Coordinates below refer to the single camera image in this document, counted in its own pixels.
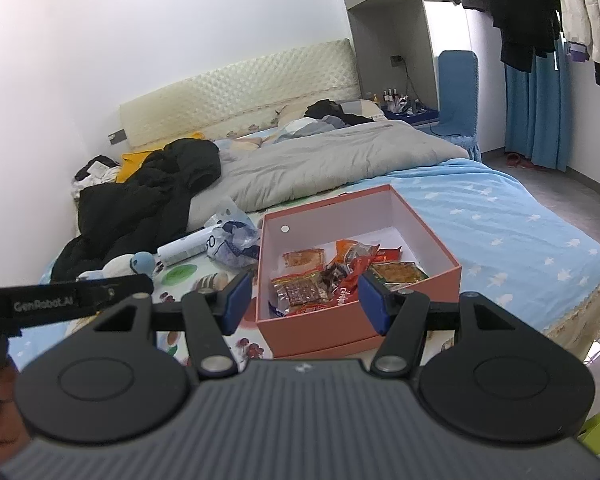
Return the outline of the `person's left hand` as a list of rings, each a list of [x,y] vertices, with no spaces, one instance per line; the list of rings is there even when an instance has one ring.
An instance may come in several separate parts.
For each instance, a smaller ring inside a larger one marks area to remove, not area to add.
[[[0,370],[0,465],[31,442],[14,400],[17,367],[11,358]]]

